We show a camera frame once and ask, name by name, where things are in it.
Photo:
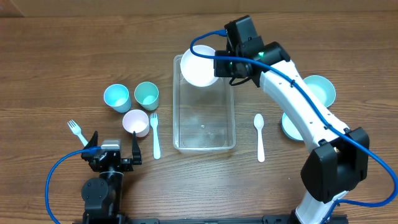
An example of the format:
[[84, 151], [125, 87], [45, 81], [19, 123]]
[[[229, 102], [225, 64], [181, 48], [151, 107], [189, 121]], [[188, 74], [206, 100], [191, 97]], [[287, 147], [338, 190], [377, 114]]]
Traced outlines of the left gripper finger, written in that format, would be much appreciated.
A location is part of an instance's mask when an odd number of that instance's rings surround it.
[[135, 131], [132, 134], [132, 157], [133, 159], [142, 159]]
[[98, 132], [95, 131], [91, 137], [91, 139], [88, 141], [87, 145], [84, 147], [84, 149], [89, 149], [91, 147], [96, 147], [98, 145]]

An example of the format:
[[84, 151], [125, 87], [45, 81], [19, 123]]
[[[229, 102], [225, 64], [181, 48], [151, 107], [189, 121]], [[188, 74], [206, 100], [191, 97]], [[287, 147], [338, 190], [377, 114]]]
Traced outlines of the pink plastic cup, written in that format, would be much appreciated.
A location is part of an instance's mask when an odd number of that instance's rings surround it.
[[142, 110], [131, 110], [123, 117], [123, 128], [137, 137], [143, 138], [149, 133], [149, 117]]

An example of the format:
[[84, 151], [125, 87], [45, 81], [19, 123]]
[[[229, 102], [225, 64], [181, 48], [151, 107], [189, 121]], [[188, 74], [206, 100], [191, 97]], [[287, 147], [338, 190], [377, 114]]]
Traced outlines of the pink plastic bowl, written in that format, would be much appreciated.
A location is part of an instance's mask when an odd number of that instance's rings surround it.
[[218, 77], [214, 76], [214, 60], [198, 57], [188, 49], [180, 62], [181, 73], [191, 85], [207, 87], [214, 84]]

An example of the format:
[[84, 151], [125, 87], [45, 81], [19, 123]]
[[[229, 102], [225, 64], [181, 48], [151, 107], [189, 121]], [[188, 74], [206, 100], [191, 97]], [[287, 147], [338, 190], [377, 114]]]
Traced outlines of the green plastic bowl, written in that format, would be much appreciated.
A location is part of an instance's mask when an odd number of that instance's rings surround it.
[[335, 102], [336, 90], [327, 78], [320, 75], [311, 75], [304, 78], [303, 81], [325, 107], [330, 107]]

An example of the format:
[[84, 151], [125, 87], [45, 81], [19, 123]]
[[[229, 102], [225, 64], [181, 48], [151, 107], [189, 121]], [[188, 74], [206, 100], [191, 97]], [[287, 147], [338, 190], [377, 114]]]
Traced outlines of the blue plastic bowl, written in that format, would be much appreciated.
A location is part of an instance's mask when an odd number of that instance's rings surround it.
[[282, 115], [281, 121], [282, 130], [288, 138], [294, 141], [303, 141], [303, 137], [299, 133], [298, 129], [285, 113]]

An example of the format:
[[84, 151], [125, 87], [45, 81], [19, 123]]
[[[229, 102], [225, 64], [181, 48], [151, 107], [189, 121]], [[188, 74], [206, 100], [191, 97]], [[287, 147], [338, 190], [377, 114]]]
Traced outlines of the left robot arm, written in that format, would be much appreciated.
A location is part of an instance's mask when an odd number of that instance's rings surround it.
[[94, 132], [84, 147], [81, 158], [99, 176], [87, 180], [81, 188], [85, 202], [83, 223], [128, 224], [133, 221], [121, 213], [123, 177], [132, 172], [135, 165], [142, 164], [141, 150], [136, 134], [132, 135], [132, 156], [121, 157], [121, 141], [111, 139], [98, 144], [98, 133]]

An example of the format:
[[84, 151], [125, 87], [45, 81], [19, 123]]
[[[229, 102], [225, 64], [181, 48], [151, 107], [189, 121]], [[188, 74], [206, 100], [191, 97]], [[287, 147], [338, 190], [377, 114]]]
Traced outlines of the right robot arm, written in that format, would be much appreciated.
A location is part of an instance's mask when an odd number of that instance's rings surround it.
[[310, 153], [301, 170], [305, 196], [289, 223], [322, 223], [349, 191], [367, 177], [369, 136], [350, 129], [310, 91], [293, 60], [277, 42], [228, 37], [215, 53], [215, 75], [250, 78], [286, 113]]

